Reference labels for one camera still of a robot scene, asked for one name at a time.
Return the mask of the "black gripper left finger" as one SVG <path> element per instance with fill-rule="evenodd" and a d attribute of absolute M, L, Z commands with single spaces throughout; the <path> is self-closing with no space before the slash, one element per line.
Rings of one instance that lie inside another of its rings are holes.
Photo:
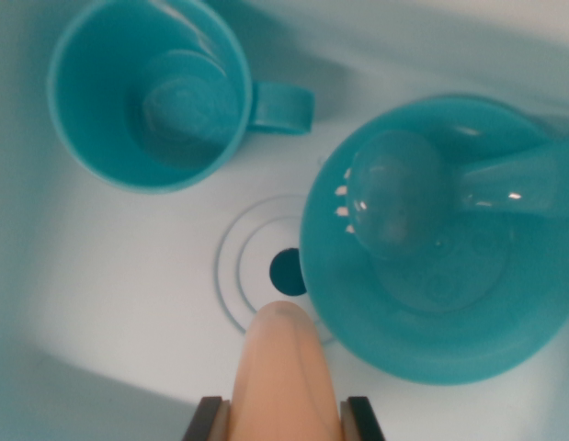
<path fill-rule="evenodd" d="M 231 403 L 220 396 L 202 397 L 183 441 L 226 441 Z"/>

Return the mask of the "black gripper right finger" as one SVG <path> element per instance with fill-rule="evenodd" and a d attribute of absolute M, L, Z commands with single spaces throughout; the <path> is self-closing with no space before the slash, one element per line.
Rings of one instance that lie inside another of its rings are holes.
<path fill-rule="evenodd" d="M 366 396 L 352 396 L 340 403 L 345 441 L 385 441 L 381 426 Z"/>

